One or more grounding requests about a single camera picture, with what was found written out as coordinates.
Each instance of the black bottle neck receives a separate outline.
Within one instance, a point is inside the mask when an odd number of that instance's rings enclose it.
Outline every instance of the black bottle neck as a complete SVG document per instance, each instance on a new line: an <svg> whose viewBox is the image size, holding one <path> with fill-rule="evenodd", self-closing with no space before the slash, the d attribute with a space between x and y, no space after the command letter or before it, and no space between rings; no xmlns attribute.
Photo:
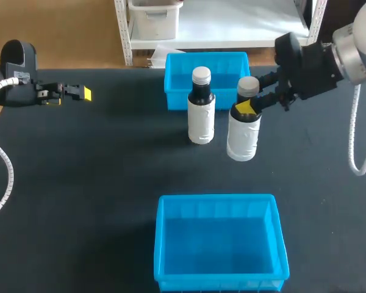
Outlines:
<svg viewBox="0 0 366 293"><path fill-rule="evenodd" d="M248 96L242 96L237 94L237 104L240 104L242 102L248 101L249 97Z"/></svg>
<svg viewBox="0 0 366 293"><path fill-rule="evenodd" d="M214 94L210 90L210 84L199 85L193 82L193 90L188 95L188 100L199 106L208 105L214 100Z"/></svg>

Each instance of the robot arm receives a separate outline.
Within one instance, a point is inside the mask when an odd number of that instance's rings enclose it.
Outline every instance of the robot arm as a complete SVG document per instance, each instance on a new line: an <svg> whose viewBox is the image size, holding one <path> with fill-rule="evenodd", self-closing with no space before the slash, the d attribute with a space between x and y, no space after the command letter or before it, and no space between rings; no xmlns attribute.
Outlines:
<svg viewBox="0 0 366 293"><path fill-rule="evenodd" d="M75 100L91 100L91 91L83 85L41 82L34 46L19 40L7 42L1 51L0 81L8 78L18 78L21 86L0 90L0 106L61 104L68 96Z"/></svg>
<svg viewBox="0 0 366 293"><path fill-rule="evenodd" d="M274 93L254 98L253 112L280 103L285 110L296 100L308 99L335 89L342 79L358 85L366 81L366 4L354 24L333 34L333 43L300 46L297 38L286 34L275 40L276 72L259 77L260 91L278 83Z"/></svg>

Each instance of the black table surface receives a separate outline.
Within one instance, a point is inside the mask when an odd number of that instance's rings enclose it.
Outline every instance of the black table surface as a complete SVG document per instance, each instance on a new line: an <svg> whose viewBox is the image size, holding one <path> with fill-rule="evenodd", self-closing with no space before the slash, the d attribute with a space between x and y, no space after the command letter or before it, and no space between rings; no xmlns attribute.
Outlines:
<svg viewBox="0 0 366 293"><path fill-rule="evenodd" d="M264 74L272 68L254 68ZM4 109L0 146L15 187L0 212L1 292L158 292L154 221L165 194L276 197L290 279L284 292L366 290L366 175L347 163L353 87L278 105L262 117L256 157L226 154L228 113L215 138L187 138L187 113L168 112L162 70L48 70L83 83L92 103ZM366 86L356 159L366 154ZM0 158L0 198L7 170Z"/></svg>

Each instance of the white cable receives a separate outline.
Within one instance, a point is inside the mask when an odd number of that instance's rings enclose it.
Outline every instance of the white cable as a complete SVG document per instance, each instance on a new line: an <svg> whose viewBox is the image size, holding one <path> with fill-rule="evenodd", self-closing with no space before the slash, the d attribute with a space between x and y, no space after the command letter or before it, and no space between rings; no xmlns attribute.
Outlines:
<svg viewBox="0 0 366 293"><path fill-rule="evenodd" d="M350 120L350 134L348 136L348 163L351 170L357 176L365 175L366 173L366 159L362 165L362 168L358 170L354 161L354 139L355 139L355 125L356 125L356 112L358 110L359 95L361 93L361 85L355 86L353 106L351 108L351 120Z"/></svg>
<svg viewBox="0 0 366 293"><path fill-rule="evenodd" d="M7 86L10 86L10 85L17 85L17 84L19 84L19 79L18 78L4 79L0 82L0 89L2 89L3 87L7 87ZM10 197L12 187L13 187L14 177L13 177L13 167L12 167L12 163L10 161L10 158L1 149L1 147L0 147L0 157L2 157L3 161L5 162L5 165L7 166L7 170L8 170L8 185L7 185L7 189L5 190L4 196L0 201L0 210L1 210L2 207L5 205L5 203L7 202L8 197Z"/></svg>

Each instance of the white shelf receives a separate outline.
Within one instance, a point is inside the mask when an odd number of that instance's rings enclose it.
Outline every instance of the white shelf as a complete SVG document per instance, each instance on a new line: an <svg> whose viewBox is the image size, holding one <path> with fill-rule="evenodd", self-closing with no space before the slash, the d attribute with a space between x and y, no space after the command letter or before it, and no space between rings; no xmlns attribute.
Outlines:
<svg viewBox="0 0 366 293"><path fill-rule="evenodd" d="M309 36L293 0L185 0L173 40L140 40L131 24L132 49L158 44L173 49L270 47L288 32L305 45Z"/></svg>

